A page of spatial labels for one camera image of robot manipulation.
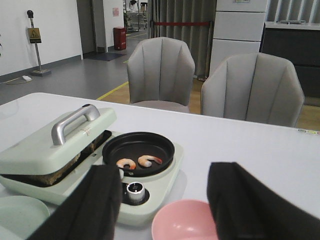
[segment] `electric grill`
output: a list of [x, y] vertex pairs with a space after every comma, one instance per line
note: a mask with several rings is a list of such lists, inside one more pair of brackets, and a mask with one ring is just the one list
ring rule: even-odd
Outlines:
[[183, 149], [155, 133], [106, 130], [115, 120], [113, 109], [98, 110], [90, 104], [63, 114], [0, 153], [0, 183], [18, 193], [60, 205], [91, 165], [116, 164], [119, 155], [127, 152], [133, 152], [132, 158], [160, 154], [164, 162], [161, 166], [153, 163], [150, 169], [123, 169], [118, 222], [133, 226], [148, 223], [171, 190]]

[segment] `gray chair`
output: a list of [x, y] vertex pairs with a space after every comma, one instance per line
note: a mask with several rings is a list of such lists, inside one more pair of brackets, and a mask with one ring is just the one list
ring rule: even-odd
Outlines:
[[185, 42], [167, 37], [141, 41], [127, 72], [131, 104], [189, 113], [195, 62]]
[[201, 114], [295, 127], [304, 99], [289, 60], [240, 54], [225, 59], [204, 82]]

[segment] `floor mat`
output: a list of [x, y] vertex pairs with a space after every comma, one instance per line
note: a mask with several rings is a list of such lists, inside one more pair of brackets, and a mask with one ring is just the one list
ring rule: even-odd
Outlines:
[[104, 53], [100, 53], [98, 55], [87, 57], [86, 59], [101, 60], [101, 61], [111, 61], [111, 60], [120, 58], [120, 57], [125, 56], [125, 55], [126, 54], [104, 52]]

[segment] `red rope barrier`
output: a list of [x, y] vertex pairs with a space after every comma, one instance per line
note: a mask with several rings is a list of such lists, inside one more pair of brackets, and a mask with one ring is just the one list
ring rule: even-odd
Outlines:
[[155, 22], [155, 26], [209, 26], [210, 22]]

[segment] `pink bowl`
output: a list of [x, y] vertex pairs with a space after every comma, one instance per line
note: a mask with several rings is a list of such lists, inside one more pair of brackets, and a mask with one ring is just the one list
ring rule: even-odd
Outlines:
[[184, 199], [161, 208], [152, 221], [153, 240], [218, 240], [209, 204]]

